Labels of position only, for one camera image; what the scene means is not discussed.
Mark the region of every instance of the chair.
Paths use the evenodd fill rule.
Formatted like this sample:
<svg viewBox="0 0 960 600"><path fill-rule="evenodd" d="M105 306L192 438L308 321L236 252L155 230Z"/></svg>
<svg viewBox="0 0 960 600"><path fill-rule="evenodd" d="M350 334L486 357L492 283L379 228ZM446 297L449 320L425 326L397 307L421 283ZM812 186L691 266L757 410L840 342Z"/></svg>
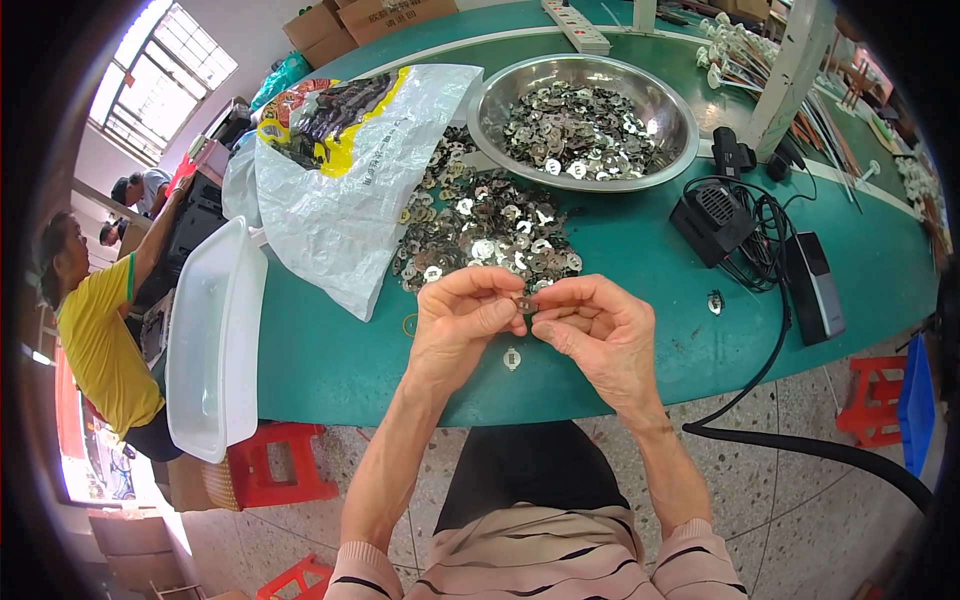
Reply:
<svg viewBox="0 0 960 600"><path fill-rule="evenodd" d="M300 594L295 596L297 600L322 600L326 595L327 586L330 585L333 569L323 564L317 564L315 562L316 558L315 554L307 555L302 561L280 573L269 584L257 591L256 600L278 600L277 593L290 582L297 582L300 587ZM305 578L306 573L311 573L322 579L308 587Z"/></svg>
<svg viewBox="0 0 960 600"><path fill-rule="evenodd" d="M227 448L229 475L239 510L259 506L329 500L340 495L336 482L321 481L314 465L310 438L321 436L323 425L270 423L260 425L248 440ZM286 442L294 460L296 481L274 481L267 444Z"/></svg>
<svg viewBox="0 0 960 600"><path fill-rule="evenodd" d="M185 599L193 595L196 600L205 600L204 589L199 585L196 586L186 586L184 588L172 588L172 589L157 589L154 585L154 582L150 582L150 588L154 592L156 600L166 600L164 596L173 596L174 598Z"/></svg>
<svg viewBox="0 0 960 600"><path fill-rule="evenodd" d="M853 405L841 410L837 415L836 425L840 431L856 436L856 447L876 448L901 442L899 431L883 433L883 428L890 425L900 426L897 400L900 398L903 380L888 379L883 370L903 370L906 364L906 356L851 359L850 370L857 372L856 392ZM871 373L876 373L877 381L870 380ZM879 404L868 406L868 400L878 401Z"/></svg>

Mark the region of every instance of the window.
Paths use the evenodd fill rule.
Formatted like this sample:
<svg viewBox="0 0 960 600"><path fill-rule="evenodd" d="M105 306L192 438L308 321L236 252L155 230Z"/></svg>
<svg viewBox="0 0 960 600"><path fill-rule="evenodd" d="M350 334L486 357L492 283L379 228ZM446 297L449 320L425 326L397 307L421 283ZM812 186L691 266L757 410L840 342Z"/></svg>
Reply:
<svg viewBox="0 0 960 600"><path fill-rule="evenodd" d="M90 122L131 156L155 166L237 63L170 0L133 22L107 66Z"/></svg>

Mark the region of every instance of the striped shirt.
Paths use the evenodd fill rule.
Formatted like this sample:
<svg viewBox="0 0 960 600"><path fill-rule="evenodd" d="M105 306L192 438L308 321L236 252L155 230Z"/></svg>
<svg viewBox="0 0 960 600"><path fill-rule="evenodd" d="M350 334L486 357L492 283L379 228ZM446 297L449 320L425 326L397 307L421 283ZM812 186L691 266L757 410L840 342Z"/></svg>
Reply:
<svg viewBox="0 0 960 600"><path fill-rule="evenodd" d="M407 590L386 556L363 541L340 548L326 600L442 596L538 600L743 600L724 541L694 518L663 543L651 577L633 512L529 504L494 511L430 541L426 570Z"/></svg>

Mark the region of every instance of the green workbench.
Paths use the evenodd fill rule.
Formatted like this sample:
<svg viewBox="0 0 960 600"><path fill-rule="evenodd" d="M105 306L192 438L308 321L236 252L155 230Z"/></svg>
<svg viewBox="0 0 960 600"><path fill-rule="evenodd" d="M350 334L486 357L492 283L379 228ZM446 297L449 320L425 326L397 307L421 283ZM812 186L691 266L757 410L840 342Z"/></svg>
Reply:
<svg viewBox="0 0 960 600"><path fill-rule="evenodd" d="M598 3L574 5L595 23L612 24L605 11L595 10ZM632 3L612 0L607 5L629 23ZM441 44L551 24L539 3L533 2L462 12L382 38L323 67L317 75L348 79ZM662 25L666 30L674 27ZM572 51L558 33L524 34L448 48L408 62L480 64L489 76L517 60ZM740 90L730 93L707 86L703 71L693 67L694 44L657 36L605 35L612 43L611 56L641 66L680 92L704 135L720 125L742 126L750 118L753 101ZM855 130L858 123L864 132ZM869 160L870 152L879 149L878 144L872 148L876 139L866 124L852 119L838 126L845 128L858 158ZM570 243L584 258L584 272L608 276L656 309L658 384L666 404L742 387L765 362L780 328L777 292L754 294L723 271L706 269L667 222L684 183L711 174L712 168L711 161L697 158L676 179L634 194L555 192L563 209L583 209L567 229ZM902 198L902 186L896 173L892 175L876 183ZM795 174L787 185L772 183L759 171L746 180L770 189L781 200L797 191L810 191L806 174ZM900 208L862 193L858 194L861 215L838 184L818 178L817 185L816 203L796 201L789 212L799 230L813 229L820 236L847 332L805 348L794 327L768 379L826 364L887 339L934 307L937 278L917 221ZM397 277L387 275L373 316L364 324L323 290L292 275L269 250L268 256L257 372L259 417L379 424L406 367L412 338L403 332L402 323L417 312L416 299L400 289ZM720 316L707 306L714 289L726 300ZM522 357L515 372L502 363L509 346ZM491 342L467 386L451 399L441 424L533 422L609 412L569 359L532 336L518 339L505 334Z"/></svg>

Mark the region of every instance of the rubber band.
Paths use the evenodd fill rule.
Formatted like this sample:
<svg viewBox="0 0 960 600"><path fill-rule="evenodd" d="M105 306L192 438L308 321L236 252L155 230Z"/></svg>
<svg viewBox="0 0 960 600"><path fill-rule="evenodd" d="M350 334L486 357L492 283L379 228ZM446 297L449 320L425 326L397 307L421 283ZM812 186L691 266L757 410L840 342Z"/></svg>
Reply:
<svg viewBox="0 0 960 600"><path fill-rule="evenodd" d="M411 317L416 317L416 316L417 316L417 313L414 313L412 315L407 315L406 318L403 320L403 333L406 333L410 337L414 337L414 334L407 331L407 321L409 321Z"/></svg>

